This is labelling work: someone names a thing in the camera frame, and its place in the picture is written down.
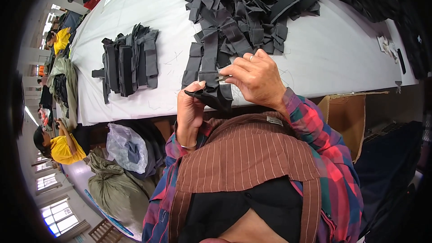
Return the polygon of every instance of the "yellow shirt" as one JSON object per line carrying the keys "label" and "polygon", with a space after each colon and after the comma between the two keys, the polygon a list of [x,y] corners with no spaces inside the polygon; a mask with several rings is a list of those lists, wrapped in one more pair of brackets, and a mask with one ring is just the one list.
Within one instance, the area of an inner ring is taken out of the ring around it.
{"label": "yellow shirt", "polygon": [[68,45],[70,33],[67,32],[68,28],[64,28],[57,33],[57,41],[54,42],[54,52],[57,55],[60,50],[66,49]]}
{"label": "yellow shirt", "polygon": [[57,136],[51,139],[51,156],[53,160],[61,164],[72,164],[85,158],[85,153],[82,147],[78,144],[72,134],[69,134],[75,143],[76,153],[72,155],[66,136]]}

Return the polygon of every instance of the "silver bracelet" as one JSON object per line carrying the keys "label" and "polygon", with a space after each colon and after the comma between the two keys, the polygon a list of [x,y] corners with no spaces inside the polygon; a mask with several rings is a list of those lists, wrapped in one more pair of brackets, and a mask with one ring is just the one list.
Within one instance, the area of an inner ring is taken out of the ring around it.
{"label": "silver bracelet", "polygon": [[190,148],[194,148],[197,146],[197,141],[195,141],[195,144],[193,146],[184,146],[184,145],[180,145],[182,148],[184,149],[190,149]]}

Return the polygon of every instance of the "white plastic bag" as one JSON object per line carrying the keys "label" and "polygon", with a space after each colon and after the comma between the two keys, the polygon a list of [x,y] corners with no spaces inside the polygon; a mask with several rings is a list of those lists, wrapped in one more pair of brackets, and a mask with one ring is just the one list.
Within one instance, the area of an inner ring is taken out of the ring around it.
{"label": "white plastic bag", "polygon": [[[133,129],[122,125],[109,123],[110,132],[107,136],[107,151],[117,161],[118,165],[126,170],[144,173],[147,167],[146,142]],[[139,153],[138,163],[131,162],[128,158],[126,143],[135,144]]]}

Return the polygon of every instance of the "hand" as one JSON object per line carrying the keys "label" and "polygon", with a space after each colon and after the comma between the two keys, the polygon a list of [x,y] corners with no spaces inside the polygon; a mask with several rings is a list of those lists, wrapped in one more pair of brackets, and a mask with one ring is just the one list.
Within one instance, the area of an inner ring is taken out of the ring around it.
{"label": "hand", "polygon": [[245,100],[284,112],[286,108],[283,97],[286,88],[280,79],[276,63],[262,49],[258,49],[252,58],[251,56],[247,52],[243,58],[237,57],[232,65],[219,73],[232,75],[225,82],[237,86]]}
{"label": "hand", "polygon": [[58,123],[59,129],[62,129],[63,131],[67,131],[66,126],[63,124],[63,121],[61,120],[61,118],[59,118],[59,119],[54,118],[54,121]]}
{"label": "hand", "polygon": [[177,95],[177,141],[183,146],[193,146],[197,141],[198,129],[203,123],[205,105],[184,91],[204,89],[205,81],[195,81]]}

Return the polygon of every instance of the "white table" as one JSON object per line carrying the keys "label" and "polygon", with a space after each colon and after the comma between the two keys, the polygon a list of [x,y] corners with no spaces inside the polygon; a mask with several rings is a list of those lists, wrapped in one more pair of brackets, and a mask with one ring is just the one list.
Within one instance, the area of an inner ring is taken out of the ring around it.
{"label": "white table", "polygon": [[[189,58],[189,47],[199,31],[188,20],[184,0],[101,0],[77,30],[71,60],[78,74],[78,122],[92,125],[117,119],[137,119],[177,113],[176,96]],[[321,16],[306,13],[288,20],[283,55],[272,56],[286,85],[306,97],[377,90],[414,84],[400,36],[393,21],[372,24],[338,0],[321,0]],[[141,23],[159,29],[156,41],[159,66],[157,89],[140,88],[129,97],[111,92],[104,104],[102,81],[91,72],[103,67],[102,39],[128,34]],[[376,36],[393,38],[401,48],[407,73],[380,51]],[[249,103],[232,86],[233,106]]]}

